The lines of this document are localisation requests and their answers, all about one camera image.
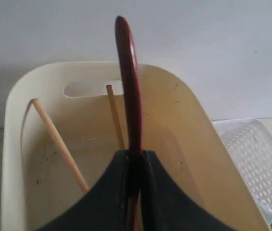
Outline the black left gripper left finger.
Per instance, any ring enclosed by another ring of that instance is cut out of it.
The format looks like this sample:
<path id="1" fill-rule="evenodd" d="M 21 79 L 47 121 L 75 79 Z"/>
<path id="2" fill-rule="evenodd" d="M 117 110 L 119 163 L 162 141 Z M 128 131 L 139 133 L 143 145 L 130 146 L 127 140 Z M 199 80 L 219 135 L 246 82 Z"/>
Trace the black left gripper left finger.
<path id="1" fill-rule="evenodd" d="M 77 203 L 39 231 L 123 231 L 127 213 L 129 160 L 114 154 L 105 172 Z"/>

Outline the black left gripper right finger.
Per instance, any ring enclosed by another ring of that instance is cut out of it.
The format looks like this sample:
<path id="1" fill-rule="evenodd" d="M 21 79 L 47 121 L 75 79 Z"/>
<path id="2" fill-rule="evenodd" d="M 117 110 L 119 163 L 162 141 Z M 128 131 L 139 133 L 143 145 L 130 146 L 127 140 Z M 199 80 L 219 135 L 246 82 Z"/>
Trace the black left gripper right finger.
<path id="1" fill-rule="evenodd" d="M 170 177 L 153 151 L 143 154 L 141 213 L 144 231 L 232 231 Z"/>

